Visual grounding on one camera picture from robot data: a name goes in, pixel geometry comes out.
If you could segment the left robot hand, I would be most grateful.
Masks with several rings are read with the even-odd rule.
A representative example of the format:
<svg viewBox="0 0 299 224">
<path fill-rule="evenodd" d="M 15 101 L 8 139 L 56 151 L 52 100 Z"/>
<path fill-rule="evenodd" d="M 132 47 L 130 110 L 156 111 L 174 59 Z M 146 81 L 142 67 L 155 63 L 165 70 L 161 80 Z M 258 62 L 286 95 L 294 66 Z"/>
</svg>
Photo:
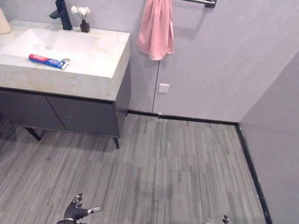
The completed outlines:
<svg viewBox="0 0 299 224">
<path fill-rule="evenodd" d="M 77 221 L 90 214 L 98 213 L 102 210 L 102 208 L 99 206 L 93 208 L 83 208 L 81 204 L 82 198 L 83 198 L 83 193 L 79 193 L 72 199 L 72 201 L 70 202 L 70 204 L 65 210 L 64 213 L 65 220 Z"/>
</svg>

